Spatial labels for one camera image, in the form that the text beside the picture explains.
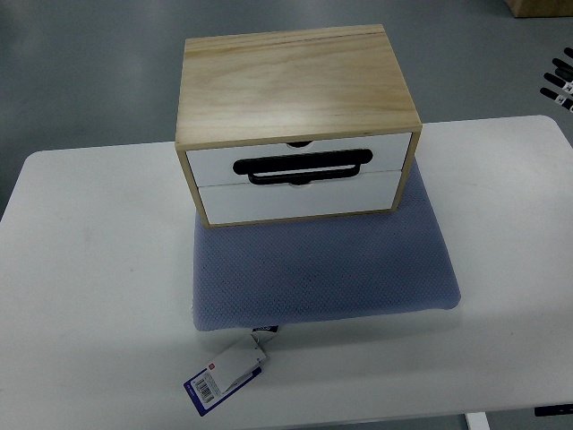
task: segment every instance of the black drawer handle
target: black drawer handle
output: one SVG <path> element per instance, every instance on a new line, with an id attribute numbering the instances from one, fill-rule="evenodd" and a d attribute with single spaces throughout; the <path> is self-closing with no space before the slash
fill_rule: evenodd
<path id="1" fill-rule="evenodd" d="M 371 150 L 335 150 L 260 159 L 239 159 L 233 165 L 233 171 L 237 175 L 247 175 L 249 181 L 255 185 L 304 185 L 311 181 L 322 179 L 356 176 L 360 172 L 360 166 L 369 163 L 371 160 Z M 326 168 L 327 170 L 296 171 L 317 168 Z M 268 173 L 272 174 L 275 172 L 277 172 L 276 175 L 268 175 Z"/>
<path id="2" fill-rule="evenodd" d="M 286 145 L 288 145 L 292 148 L 300 149 L 300 148 L 304 148 L 305 146 L 308 146 L 311 143 L 312 143 L 312 141 L 302 141 L 302 142 L 290 142 L 290 143 L 287 143 Z"/>

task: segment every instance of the drawer front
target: drawer front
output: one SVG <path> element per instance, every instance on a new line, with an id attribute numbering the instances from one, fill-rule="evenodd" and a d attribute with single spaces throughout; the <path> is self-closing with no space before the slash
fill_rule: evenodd
<path id="1" fill-rule="evenodd" d="M 199 193 L 210 224 L 380 211 L 394 202 L 402 172 L 375 172 L 308 185 L 215 185 Z"/>
<path id="2" fill-rule="evenodd" d="M 237 175 L 233 164 L 239 159 L 256 159 L 281 155 L 314 152 L 369 149 L 372 160 L 361 166 L 361 173 L 401 170 L 406 157 L 411 133 L 384 134 L 380 136 L 353 137 L 314 141 L 303 148 L 293 148 L 286 143 L 272 145 L 240 146 L 216 150 L 189 150 L 187 159 L 197 186 L 246 184 L 247 175 Z"/>

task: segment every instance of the cardboard box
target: cardboard box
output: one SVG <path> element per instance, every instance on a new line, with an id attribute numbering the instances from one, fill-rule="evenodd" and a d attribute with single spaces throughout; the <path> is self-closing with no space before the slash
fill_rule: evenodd
<path id="1" fill-rule="evenodd" d="M 505 0 L 516 18 L 573 16 L 573 0 Z"/>

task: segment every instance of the gray mesh fabric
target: gray mesh fabric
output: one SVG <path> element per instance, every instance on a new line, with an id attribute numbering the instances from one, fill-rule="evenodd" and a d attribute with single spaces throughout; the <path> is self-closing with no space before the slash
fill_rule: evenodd
<path id="1" fill-rule="evenodd" d="M 227 228 L 197 217 L 193 267 L 200 331 L 451 309 L 460 299 L 415 163 L 390 214 Z"/>

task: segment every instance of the wooden box top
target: wooden box top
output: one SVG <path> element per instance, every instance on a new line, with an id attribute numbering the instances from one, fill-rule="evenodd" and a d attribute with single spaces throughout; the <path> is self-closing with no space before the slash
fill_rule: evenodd
<path id="1" fill-rule="evenodd" d="M 421 129 L 381 25 L 185 41 L 180 151 Z"/>

